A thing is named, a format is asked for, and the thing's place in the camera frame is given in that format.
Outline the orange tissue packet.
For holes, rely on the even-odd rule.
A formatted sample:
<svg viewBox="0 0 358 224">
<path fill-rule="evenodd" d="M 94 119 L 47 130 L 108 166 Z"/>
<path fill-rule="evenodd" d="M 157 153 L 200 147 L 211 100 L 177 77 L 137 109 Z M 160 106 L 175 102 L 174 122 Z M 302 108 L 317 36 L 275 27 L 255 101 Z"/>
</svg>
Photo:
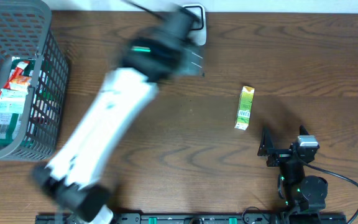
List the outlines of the orange tissue packet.
<svg viewBox="0 0 358 224">
<path fill-rule="evenodd" d="M 15 91 L 28 92 L 31 81 L 31 77 L 18 75 L 9 82 L 9 88 Z"/>
</svg>

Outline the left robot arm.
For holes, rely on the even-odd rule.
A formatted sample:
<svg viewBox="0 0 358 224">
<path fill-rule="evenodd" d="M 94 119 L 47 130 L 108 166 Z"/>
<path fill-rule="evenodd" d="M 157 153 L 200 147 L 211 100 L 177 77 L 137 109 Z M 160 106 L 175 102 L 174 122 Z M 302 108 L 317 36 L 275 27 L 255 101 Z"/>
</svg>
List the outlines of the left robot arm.
<svg viewBox="0 0 358 224">
<path fill-rule="evenodd" d="M 108 160 L 139 113 L 171 77 L 197 76 L 203 69 L 206 10 L 175 6 L 159 25 L 140 31 L 123 47 L 117 66 L 60 151 L 32 175 L 43 192 L 69 215 L 55 223 L 110 223 L 109 191 L 99 185 Z"/>
</svg>

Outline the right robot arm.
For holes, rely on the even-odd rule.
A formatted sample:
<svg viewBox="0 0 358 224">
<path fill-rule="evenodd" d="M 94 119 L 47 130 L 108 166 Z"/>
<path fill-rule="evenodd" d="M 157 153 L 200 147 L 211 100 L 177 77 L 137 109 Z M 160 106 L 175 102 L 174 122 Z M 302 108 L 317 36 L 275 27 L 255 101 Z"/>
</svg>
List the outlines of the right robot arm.
<svg viewBox="0 0 358 224">
<path fill-rule="evenodd" d="M 287 149 L 274 146 L 268 128 L 263 128 L 257 155 L 266 157 L 268 167 L 278 167 L 278 194 L 286 201 L 284 211 L 270 216 L 270 223 L 321 223 L 319 212 L 326 208 L 327 181 L 315 175 L 305 175 L 304 166 L 314 160 L 319 143 L 304 126 L 300 126 L 296 141 Z"/>
</svg>

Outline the green juice carton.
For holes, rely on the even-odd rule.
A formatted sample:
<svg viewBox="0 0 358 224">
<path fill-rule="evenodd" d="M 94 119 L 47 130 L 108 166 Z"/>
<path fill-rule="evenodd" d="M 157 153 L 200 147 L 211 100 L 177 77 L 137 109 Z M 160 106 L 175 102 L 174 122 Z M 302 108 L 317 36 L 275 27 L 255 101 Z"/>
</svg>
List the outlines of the green juice carton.
<svg viewBox="0 0 358 224">
<path fill-rule="evenodd" d="M 250 113 L 255 89 L 243 86 L 239 97 L 235 128 L 245 131 L 249 126 Z"/>
</svg>

